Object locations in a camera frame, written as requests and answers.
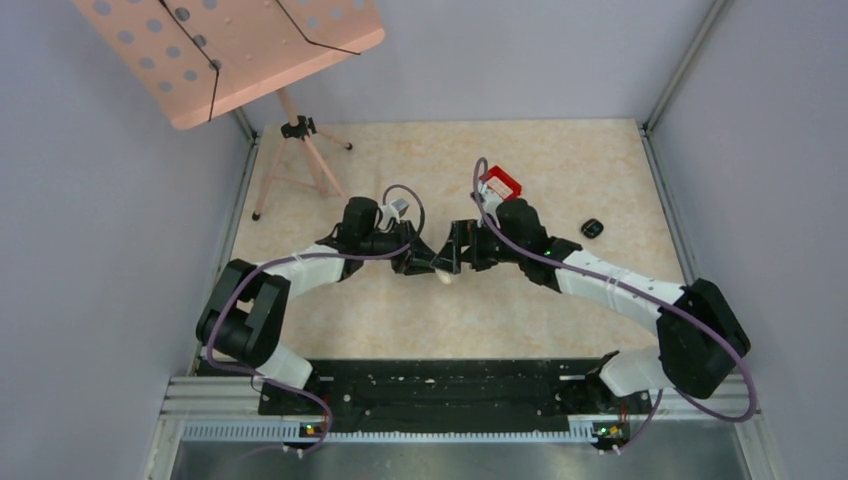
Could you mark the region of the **black earbud charging case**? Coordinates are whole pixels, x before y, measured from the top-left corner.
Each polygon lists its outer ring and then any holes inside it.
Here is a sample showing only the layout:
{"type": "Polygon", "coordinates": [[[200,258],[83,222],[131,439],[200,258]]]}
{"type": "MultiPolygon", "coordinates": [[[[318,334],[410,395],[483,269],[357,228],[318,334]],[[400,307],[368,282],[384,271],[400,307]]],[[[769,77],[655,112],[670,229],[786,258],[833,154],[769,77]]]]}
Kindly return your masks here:
{"type": "Polygon", "coordinates": [[[595,239],[603,233],[604,229],[605,226],[600,220],[590,218],[581,225],[580,232],[588,239],[595,239]]]}

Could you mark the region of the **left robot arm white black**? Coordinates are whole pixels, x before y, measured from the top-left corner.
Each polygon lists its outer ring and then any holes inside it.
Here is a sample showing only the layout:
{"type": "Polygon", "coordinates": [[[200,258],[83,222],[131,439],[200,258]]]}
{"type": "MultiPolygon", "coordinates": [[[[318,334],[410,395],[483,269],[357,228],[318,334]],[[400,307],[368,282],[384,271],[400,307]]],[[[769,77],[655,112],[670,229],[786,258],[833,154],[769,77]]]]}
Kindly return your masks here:
{"type": "Polygon", "coordinates": [[[266,268],[229,261],[198,320],[203,346],[238,362],[251,375],[284,385],[283,401],[297,413],[319,404],[320,386],[309,361],[281,341],[288,303],[317,287],[341,282],[368,260],[401,265],[419,242],[420,229],[404,215],[408,201],[380,204],[351,198],[330,234],[266,268]]]}

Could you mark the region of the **cream earbud charging case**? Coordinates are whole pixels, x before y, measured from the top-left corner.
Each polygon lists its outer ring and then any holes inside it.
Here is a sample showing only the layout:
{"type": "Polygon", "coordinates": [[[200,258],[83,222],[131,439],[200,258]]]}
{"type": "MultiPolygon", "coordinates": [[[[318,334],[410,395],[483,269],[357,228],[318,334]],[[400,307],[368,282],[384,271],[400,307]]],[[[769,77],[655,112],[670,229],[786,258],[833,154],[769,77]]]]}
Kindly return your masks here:
{"type": "Polygon", "coordinates": [[[444,285],[451,285],[453,283],[453,279],[454,279],[453,274],[451,274],[449,272],[442,271],[442,270],[438,270],[438,269],[436,269],[434,271],[434,273],[436,274],[439,281],[441,283],[443,283],[444,285]]]}

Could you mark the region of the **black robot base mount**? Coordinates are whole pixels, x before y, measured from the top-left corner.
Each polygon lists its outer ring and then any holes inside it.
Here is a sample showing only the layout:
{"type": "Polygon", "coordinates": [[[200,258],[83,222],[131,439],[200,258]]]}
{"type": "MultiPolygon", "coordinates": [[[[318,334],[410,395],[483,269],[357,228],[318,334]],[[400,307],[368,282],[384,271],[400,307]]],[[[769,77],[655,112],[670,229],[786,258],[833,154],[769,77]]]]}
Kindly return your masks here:
{"type": "Polygon", "coordinates": [[[565,432],[580,415],[631,419],[650,411],[646,392],[614,396],[596,359],[316,360],[305,389],[272,386],[265,416],[333,414],[334,433],[565,432]]]}

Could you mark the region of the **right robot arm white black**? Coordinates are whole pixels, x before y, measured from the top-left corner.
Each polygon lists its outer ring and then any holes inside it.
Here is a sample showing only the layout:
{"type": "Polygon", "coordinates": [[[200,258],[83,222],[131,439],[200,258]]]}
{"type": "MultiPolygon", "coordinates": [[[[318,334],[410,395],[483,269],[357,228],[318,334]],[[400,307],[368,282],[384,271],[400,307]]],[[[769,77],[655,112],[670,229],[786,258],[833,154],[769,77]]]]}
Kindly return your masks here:
{"type": "Polygon", "coordinates": [[[482,219],[456,220],[431,265],[450,273],[503,263],[532,283],[596,302],[641,325],[657,340],[605,355],[586,385],[589,404],[612,412],[627,395],[675,388],[707,399],[751,349],[719,287],[704,279],[665,282],[604,261],[580,244],[547,233],[523,199],[498,205],[482,219]]]}

